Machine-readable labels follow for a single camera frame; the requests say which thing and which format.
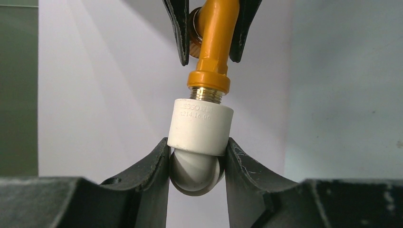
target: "brass threaded fitting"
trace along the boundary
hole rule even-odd
[[[202,37],[196,30],[197,16],[201,7],[194,9],[189,15],[189,35],[190,35],[190,45],[189,54],[194,58],[199,58],[200,50],[202,48]]]
[[[208,101],[216,104],[221,103],[221,98],[224,95],[220,90],[207,87],[191,87],[190,90],[190,99]]]

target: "hole in black fixture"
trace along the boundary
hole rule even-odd
[[[118,177],[111,177],[109,179],[106,179],[104,182],[102,182],[101,185],[117,184],[121,181],[122,181],[122,179],[120,179]]]

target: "orange plastic pipe fitting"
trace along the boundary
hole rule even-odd
[[[230,91],[227,62],[239,14],[239,0],[206,0],[199,10],[195,29],[202,37],[199,62],[189,74],[188,87]]]

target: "white plastic elbow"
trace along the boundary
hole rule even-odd
[[[173,107],[168,145],[170,178],[183,194],[201,196],[221,180],[233,110],[212,102],[177,99]]]

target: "white coupling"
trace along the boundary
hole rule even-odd
[[[222,179],[234,111],[212,102],[177,99],[173,107],[168,146],[170,178],[177,190],[189,196],[211,191]]]

